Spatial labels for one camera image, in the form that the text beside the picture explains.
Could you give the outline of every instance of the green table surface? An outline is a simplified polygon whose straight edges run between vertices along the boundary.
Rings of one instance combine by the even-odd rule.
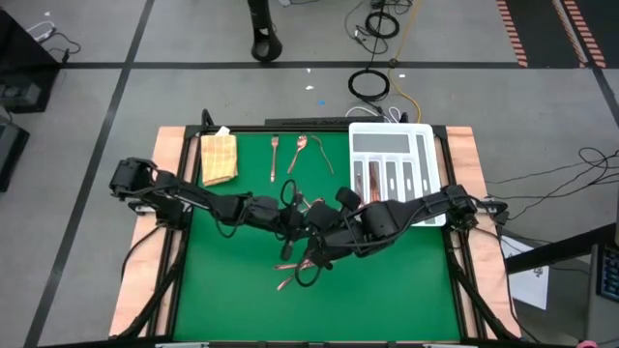
[[[318,133],[335,175],[318,143],[309,137],[290,176],[298,133],[280,134],[277,178],[270,182],[270,133],[238,133],[239,176],[208,187],[225,193],[251,191],[280,196],[293,178],[312,201],[324,197],[339,207],[337,190],[350,184],[347,133]],[[225,232],[231,227],[223,226]],[[339,260],[310,288],[275,271],[281,242],[274,234],[241,227],[231,239],[218,233],[209,213],[195,210],[174,332],[177,340],[457,340],[454,299],[438,228],[411,228],[398,242],[368,258]],[[299,242],[290,263],[305,249]],[[315,270],[302,278],[310,280]]]

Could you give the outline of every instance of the dish towel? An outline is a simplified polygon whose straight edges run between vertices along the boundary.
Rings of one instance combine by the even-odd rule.
[[[201,137],[202,184],[205,187],[224,183],[236,177],[237,168],[236,136],[221,127],[215,135]]]

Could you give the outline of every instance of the gray floor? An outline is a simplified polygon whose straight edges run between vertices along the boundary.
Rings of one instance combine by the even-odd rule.
[[[53,20],[61,32],[83,45],[72,57],[75,62],[124,61],[144,3],[1,2],[26,28]],[[369,54],[343,30],[343,17],[356,3],[321,0],[284,9],[272,1],[284,43],[280,60],[366,61]],[[350,26],[360,23],[366,12],[353,14]],[[399,38],[392,41],[389,54],[377,60],[387,60],[398,43]],[[250,62],[250,45],[244,1],[156,0],[136,61]],[[514,62],[515,56],[494,0],[425,0],[400,60]],[[106,338],[134,223],[134,215],[107,189],[119,159],[150,157],[159,127],[195,124],[204,107],[220,125],[341,116],[360,104],[347,89],[353,72],[131,71],[40,343]],[[399,84],[420,102],[425,123],[473,127],[487,180],[576,162],[580,147],[607,154],[619,148],[619,129],[588,70],[417,69],[398,70],[400,74],[404,77]],[[619,92],[619,71],[604,74]],[[23,345],[118,76],[116,70],[63,71],[45,113],[15,117],[32,136],[9,192],[0,195],[0,220],[9,222],[0,233],[0,277],[12,279],[0,285],[0,312],[10,314],[0,319],[3,347]],[[361,79],[358,85],[367,92],[380,88],[371,79]],[[383,105],[414,113],[401,97],[390,96]],[[488,186],[488,191],[542,194],[576,173],[567,170]],[[580,183],[594,177],[583,177]],[[524,236],[559,240],[613,221],[616,194],[616,185],[589,188],[545,202],[509,226]],[[511,211],[517,213],[527,203],[531,201],[511,202]]]

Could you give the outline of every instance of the tabletop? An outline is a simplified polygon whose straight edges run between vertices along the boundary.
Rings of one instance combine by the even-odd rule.
[[[152,156],[152,160],[160,169],[171,172],[177,171],[184,132],[184,127],[160,128]],[[463,185],[469,194],[485,197],[486,185],[472,129],[467,127],[447,127],[447,134],[457,183]],[[195,139],[190,146],[190,159],[196,156],[196,151],[197,140]],[[439,158],[441,181],[446,183],[447,174],[442,156],[443,150],[438,142],[436,151]],[[193,160],[188,160],[187,163],[185,180],[189,180],[193,172]],[[492,221],[487,215],[478,214],[477,219],[480,222],[480,228],[492,232],[495,231]],[[152,230],[154,224],[155,217],[153,214],[138,217],[133,232],[132,244],[139,241],[146,233]],[[171,237],[173,238],[174,246],[178,245],[180,235],[175,234]],[[124,330],[152,295],[162,256],[163,239],[163,233],[154,235],[134,252],[128,262],[116,310],[112,318],[110,334],[118,334]],[[497,240],[489,235],[473,230],[469,237],[469,247],[478,291],[505,327],[513,334],[519,335],[519,327],[510,312],[506,273]],[[173,247],[173,254],[170,259],[173,259],[175,250],[176,248]],[[470,301],[462,289],[460,289],[460,293],[468,335],[477,336]],[[157,334],[163,334],[165,331],[170,295],[168,290],[162,300],[159,321],[155,328]]]

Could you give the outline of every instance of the cutlery organizer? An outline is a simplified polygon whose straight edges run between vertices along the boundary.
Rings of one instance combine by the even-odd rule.
[[[441,188],[430,125],[352,123],[350,186],[365,204],[394,199],[407,202]],[[445,216],[414,224],[442,226]]]

